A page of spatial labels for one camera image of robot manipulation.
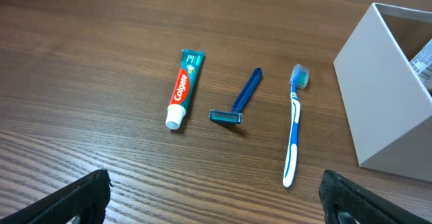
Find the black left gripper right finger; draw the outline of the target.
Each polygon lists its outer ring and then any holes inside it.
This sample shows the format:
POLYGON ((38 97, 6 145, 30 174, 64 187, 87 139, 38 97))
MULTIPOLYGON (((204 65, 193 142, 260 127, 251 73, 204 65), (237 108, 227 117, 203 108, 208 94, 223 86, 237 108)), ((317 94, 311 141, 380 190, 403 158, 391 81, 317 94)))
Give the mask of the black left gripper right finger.
POLYGON ((332 170, 323 172, 319 198, 326 224, 431 224, 332 170))

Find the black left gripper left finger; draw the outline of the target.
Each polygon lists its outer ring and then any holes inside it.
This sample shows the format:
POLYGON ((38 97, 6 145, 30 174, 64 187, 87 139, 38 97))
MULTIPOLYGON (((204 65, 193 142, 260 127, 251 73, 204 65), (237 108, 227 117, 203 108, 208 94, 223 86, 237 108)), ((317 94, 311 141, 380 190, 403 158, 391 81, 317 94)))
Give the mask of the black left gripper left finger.
POLYGON ((1 219, 1 224, 102 224, 111 197, 111 180, 98 169, 1 219))

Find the white lotion tube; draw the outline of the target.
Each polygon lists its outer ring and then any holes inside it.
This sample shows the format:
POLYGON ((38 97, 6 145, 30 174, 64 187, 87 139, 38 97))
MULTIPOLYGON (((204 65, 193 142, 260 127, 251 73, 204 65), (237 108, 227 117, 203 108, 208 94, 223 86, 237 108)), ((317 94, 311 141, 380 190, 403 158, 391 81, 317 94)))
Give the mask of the white lotion tube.
POLYGON ((431 92, 432 40, 411 59, 409 64, 425 88, 431 92))

